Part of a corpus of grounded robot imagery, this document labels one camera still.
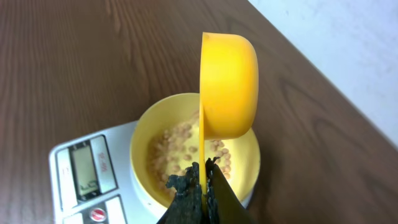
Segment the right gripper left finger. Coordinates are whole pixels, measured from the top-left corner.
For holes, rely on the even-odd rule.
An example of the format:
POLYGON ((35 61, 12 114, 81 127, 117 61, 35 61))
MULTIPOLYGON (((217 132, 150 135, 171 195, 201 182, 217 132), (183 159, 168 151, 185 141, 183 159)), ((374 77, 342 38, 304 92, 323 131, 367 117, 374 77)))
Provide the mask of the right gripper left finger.
POLYGON ((171 175, 165 184, 175 189, 174 198, 157 224, 201 224, 204 221, 199 163, 185 169, 185 175, 171 175))

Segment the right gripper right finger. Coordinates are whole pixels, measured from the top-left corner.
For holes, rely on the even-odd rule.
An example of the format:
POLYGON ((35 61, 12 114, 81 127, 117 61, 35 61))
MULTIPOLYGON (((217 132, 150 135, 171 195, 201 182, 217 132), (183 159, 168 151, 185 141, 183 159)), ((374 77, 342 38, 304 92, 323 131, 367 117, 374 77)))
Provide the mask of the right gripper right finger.
POLYGON ((205 162, 207 177, 206 205, 211 224, 255 224, 256 221, 234 194, 220 167, 218 157, 205 162))

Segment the yellow measuring scoop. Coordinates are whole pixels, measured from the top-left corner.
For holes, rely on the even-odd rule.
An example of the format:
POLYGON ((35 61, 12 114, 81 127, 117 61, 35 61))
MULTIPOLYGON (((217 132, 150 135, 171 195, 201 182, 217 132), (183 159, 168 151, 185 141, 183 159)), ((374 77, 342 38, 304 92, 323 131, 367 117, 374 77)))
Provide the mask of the yellow measuring scoop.
MULTIPOLYGON (((252 44, 240 35, 202 35, 199 100, 199 178, 207 191, 205 141, 236 139, 254 121, 258 99, 258 64, 252 44)), ((207 213, 206 197, 202 210, 207 213)))

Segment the soybeans in yellow bowl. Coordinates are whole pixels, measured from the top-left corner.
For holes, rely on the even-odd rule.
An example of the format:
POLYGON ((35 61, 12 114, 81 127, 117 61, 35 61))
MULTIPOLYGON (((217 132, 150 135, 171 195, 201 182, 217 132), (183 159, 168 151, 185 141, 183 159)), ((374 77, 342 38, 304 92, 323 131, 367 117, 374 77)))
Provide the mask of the soybeans in yellow bowl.
POLYGON ((185 175, 185 169, 198 161, 199 112, 191 118, 167 126, 156 133, 148 146, 147 171, 153 175, 157 188, 163 192, 175 193, 168 189, 170 175, 185 175))

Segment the pale yellow bowl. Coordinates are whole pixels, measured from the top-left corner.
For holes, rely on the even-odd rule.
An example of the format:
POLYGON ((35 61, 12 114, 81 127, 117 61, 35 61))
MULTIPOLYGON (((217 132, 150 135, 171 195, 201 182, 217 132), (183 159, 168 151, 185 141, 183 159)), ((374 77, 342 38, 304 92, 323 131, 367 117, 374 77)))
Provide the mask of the pale yellow bowl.
MULTIPOLYGON (((141 202, 159 219, 172 202, 175 189, 166 189, 171 174, 184 174, 199 161, 197 93, 172 95, 152 105, 138 120, 130 156, 141 202)), ((217 157, 233 192, 247 207, 261 164, 253 130, 236 139, 205 142, 205 156, 217 157)))

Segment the white digital kitchen scale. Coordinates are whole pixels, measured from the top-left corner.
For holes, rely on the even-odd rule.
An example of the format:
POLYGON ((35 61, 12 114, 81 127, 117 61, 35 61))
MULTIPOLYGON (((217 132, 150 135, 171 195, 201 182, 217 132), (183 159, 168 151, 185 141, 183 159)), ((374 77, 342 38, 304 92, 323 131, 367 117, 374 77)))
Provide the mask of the white digital kitchen scale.
POLYGON ((52 149, 55 223, 157 223, 166 207, 146 195, 132 169, 136 124, 104 129, 52 149))

